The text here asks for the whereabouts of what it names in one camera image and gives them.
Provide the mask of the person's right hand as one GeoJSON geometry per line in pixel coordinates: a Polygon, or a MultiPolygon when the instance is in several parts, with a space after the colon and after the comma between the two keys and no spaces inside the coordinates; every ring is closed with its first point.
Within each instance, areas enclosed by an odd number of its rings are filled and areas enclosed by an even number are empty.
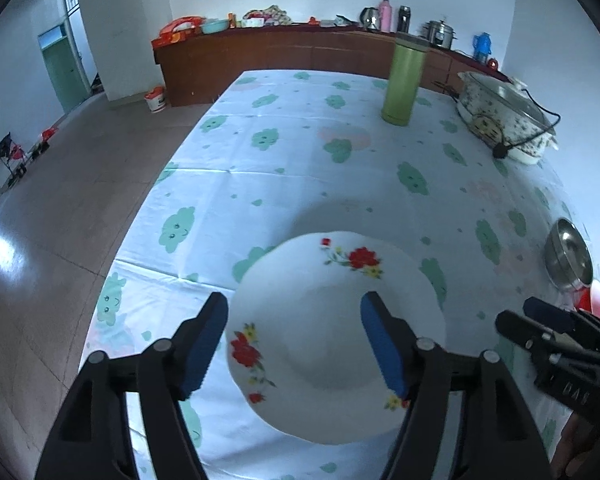
{"type": "Polygon", "coordinates": [[[562,428],[550,470],[554,479],[600,479],[600,432],[572,413],[562,428]]]}

